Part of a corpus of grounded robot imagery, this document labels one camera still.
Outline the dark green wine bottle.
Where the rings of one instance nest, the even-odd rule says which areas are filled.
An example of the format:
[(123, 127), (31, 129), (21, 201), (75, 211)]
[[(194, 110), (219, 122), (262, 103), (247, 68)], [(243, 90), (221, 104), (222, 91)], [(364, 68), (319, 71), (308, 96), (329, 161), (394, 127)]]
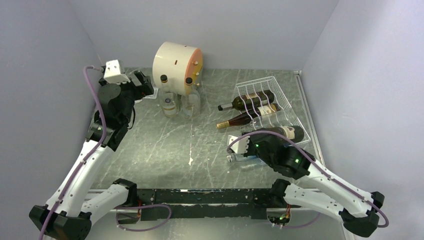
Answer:
[(305, 137), (303, 128), (298, 125), (270, 127), (266, 130), (280, 133), (294, 143), (300, 143)]

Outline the clear bottle black cap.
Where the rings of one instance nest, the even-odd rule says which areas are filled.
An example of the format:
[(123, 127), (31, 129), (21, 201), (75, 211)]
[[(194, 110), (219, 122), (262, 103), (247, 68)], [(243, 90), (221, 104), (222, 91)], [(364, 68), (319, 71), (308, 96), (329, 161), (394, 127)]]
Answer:
[(255, 117), (251, 126), (258, 130), (260, 128), (275, 128), (283, 126), (300, 126), (297, 115), (291, 110), (280, 110), (264, 116)]

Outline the clear bottle yellow label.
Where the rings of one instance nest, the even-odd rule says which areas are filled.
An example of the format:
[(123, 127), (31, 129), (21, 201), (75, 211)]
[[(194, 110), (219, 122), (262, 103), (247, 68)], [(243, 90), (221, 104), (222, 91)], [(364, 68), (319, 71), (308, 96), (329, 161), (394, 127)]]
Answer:
[(158, 91), (159, 105), (166, 117), (173, 118), (180, 110), (178, 95), (170, 89), (167, 75), (162, 74), (160, 76), (160, 83), (161, 85)]

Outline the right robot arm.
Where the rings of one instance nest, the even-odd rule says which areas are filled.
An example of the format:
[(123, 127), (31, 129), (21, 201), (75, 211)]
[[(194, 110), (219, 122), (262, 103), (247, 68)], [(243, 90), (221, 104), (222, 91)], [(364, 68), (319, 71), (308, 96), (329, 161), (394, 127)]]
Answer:
[(312, 154), (296, 144), (298, 137), (279, 128), (261, 128), (244, 132), (231, 149), (242, 149), (245, 156), (256, 156), (275, 172), (292, 182), (277, 180), (270, 193), (275, 207), (284, 204), (312, 209), (342, 223), (349, 232), (370, 237), (378, 228), (389, 224), (381, 211), (385, 196), (367, 192), (343, 180), (317, 161)]

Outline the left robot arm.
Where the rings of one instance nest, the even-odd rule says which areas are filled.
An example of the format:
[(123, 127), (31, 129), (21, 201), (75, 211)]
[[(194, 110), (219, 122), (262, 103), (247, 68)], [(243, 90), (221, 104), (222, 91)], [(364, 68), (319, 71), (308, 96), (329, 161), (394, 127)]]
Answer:
[(117, 150), (135, 121), (135, 102), (154, 93), (151, 78), (139, 70), (122, 74), (118, 83), (103, 77), (92, 90), (97, 108), (81, 152), (65, 180), (44, 205), (35, 205), (29, 218), (39, 238), (83, 240), (92, 226), (116, 207), (140, 205), (137, 185), (117, 179), (99, 195), (86, 196), (96, 175)]

